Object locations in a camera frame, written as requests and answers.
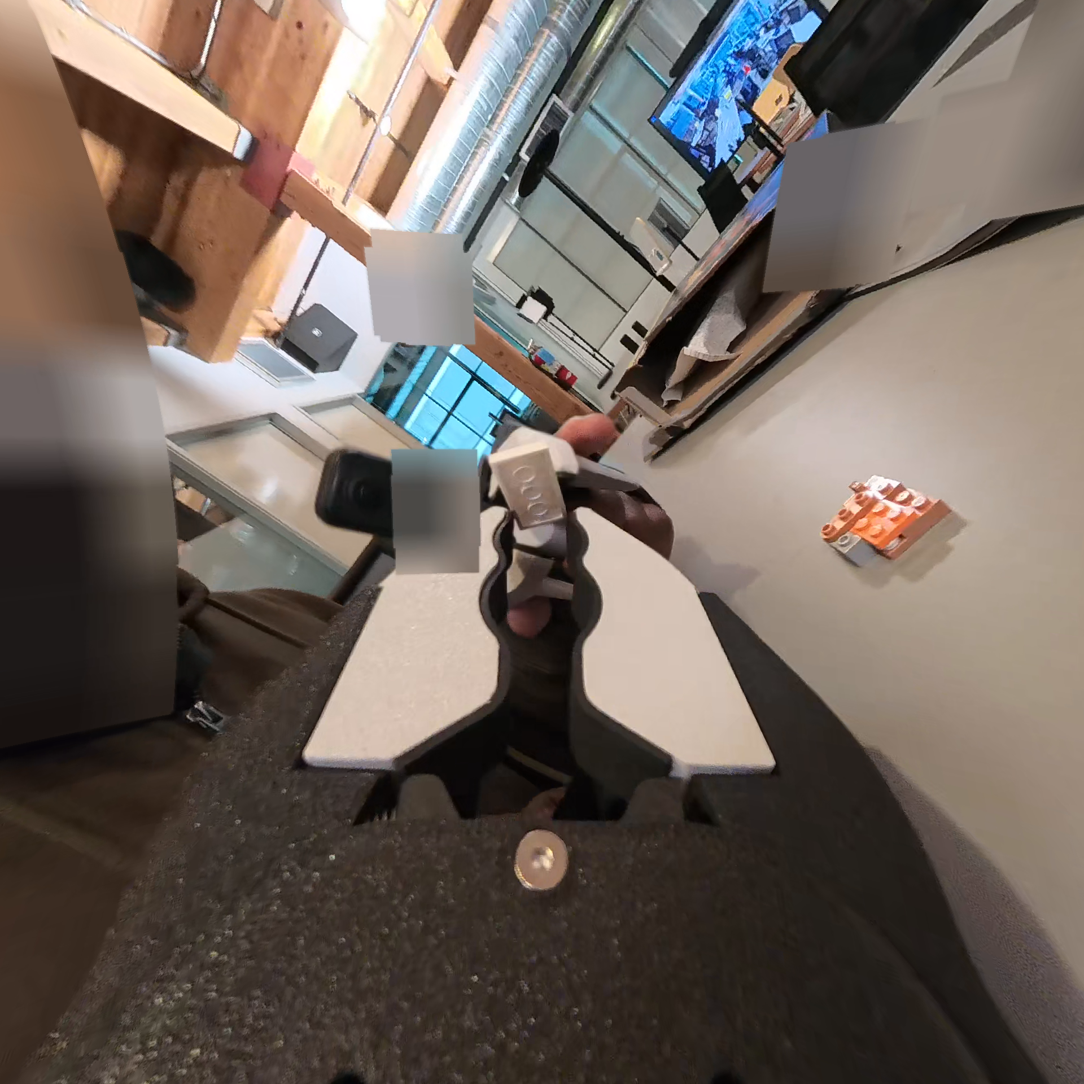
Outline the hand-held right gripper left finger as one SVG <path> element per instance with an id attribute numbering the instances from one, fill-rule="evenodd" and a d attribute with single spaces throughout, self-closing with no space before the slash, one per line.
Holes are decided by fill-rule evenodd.
<path id="1" fill-rule="evenodd" d="M 302 751 L 307 767 L 404 774 L 504 707 L 511 515 L 479 517 L 475 573 L 393 573 L 381 585 Z"/>

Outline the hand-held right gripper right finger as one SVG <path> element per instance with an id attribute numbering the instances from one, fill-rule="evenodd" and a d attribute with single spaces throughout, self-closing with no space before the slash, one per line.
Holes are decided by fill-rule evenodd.
<path id="1" fill-rule="evenodd" d="M 602 801 L 652 779 L 777 766 L 698 591 L 590 508 L 568 521 L 573 573 L 568 738 Z"/>

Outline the white toy brick plate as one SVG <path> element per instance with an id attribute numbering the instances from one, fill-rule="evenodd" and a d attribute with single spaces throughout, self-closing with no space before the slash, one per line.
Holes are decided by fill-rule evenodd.
<path id="1" fill-rule="evenodd" d="M 529 530 L 566 518 L 566 500 L 550 446 L 532 441 L 487 456 L 492 484 L 516 525 Z"/>

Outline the small orange toy brick assembly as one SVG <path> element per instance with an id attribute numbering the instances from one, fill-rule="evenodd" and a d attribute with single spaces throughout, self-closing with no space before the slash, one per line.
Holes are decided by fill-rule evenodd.
<path id="1" fill-rule="evenodd" d="M 821 539 L 852 565 L 900 560 L 953 515 L 945 500 L 874 475 L 849 484 L 847 499 L 822 525 Z"/>

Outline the grey desk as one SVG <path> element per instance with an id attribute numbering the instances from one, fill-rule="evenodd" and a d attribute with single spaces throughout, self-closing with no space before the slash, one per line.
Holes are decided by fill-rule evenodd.
<path id="1" fill-rule="evenodd" d="M 1082 220 L 843 307 L 652 463 L 674 561 L 871 753 L 999 1007 L 1082 1081 Z M 954 515 L 900 560 L 821 539 L 878 475 Z"/>

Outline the person's left hand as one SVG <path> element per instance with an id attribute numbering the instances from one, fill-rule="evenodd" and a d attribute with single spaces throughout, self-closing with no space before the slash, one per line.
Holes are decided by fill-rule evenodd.
<path id="1" fill-rule="evenodd" d="M 568 419 L 559 427 L 556 437 L 568 442 L 577 455 L 598 459 L 615 446 L 620 433 L 612 418 L 593 414 Z M 674 522 L 670 515 L 643 489 L 589 490 L 580 504 L 616 524 L 664 558 L 671 558 Z M 550 619 L 551 601 L 536 596 L 511 606 L 506 623 L 511 632 L 531 640 L 545 629 Z"/>

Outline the white mounted device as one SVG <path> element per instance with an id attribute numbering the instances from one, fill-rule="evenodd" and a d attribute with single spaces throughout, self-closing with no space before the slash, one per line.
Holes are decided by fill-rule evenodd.
<path id="1" fill-rule="evenodd" d="M 673 254 L 682 238 L 666 228 L 660 228 L 643 216 L 636 216 L 630 225 L 629 238 L 642 251 L 656 276 L 664 276 L 673 263 Z"/>

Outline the brown cardboard board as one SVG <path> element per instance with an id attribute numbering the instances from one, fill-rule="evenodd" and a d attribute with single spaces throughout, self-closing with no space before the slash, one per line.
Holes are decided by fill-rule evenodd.
<path id="1" fill-rule="evenodd" d="M 846 299 L 846 289 L 767 290 L 773 215 L 740 238 L 718 238 L 617 380 L 618 413 L 649 423 L 642 440 L 646 463 L 764 375 Z"/>

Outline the lit display screen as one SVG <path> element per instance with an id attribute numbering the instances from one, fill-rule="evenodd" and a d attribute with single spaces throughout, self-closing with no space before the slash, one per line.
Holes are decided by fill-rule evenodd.
<path id="1" fill-rule="evenodd" d="M 772 120 L 755 112 L 787 51 L 829 16 L 824 2 L 716 2 L 671 71 L 651 125 L 702 179 L 731 166 L 747 139 L 782 148 Z"/>

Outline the monitor with white stand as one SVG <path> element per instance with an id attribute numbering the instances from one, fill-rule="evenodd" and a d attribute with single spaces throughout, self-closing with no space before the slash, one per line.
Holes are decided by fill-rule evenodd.
<path id="1" fill-rule="evenodd" d="M 843 1 L 784 64 L 829 131 L 932 111 L 942 96 L 1004 82 L 1037 1 Z"/>

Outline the black wall speaker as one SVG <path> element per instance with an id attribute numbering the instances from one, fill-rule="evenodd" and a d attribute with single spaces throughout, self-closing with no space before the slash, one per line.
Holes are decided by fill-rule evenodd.
<path id="1" fill-rule="evenodd" d="M 320 303 L 305 308 L 285 325 L 279 347 L 309 371 L 338 371 L 358 333 Z"/>

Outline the large spiral metal duct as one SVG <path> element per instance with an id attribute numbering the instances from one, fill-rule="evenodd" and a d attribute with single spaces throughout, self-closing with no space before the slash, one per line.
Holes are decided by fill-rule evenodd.
<path id="1" fill-rule="evenodd" d="M 600 6 L 489 2 L 389 211 L 394 227 L 467 236 Z"/>

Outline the narrow spiral metal duct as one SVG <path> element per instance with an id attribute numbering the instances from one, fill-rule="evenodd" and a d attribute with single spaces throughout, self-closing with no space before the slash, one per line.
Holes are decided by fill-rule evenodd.
<path id="1" fill-rule="evenodd" d="M 576 113 L 585 104 L 607 64 L 622 46 L 647 1 L 604 2 L 569 60 L 560 81 L 559 98 Z"/>

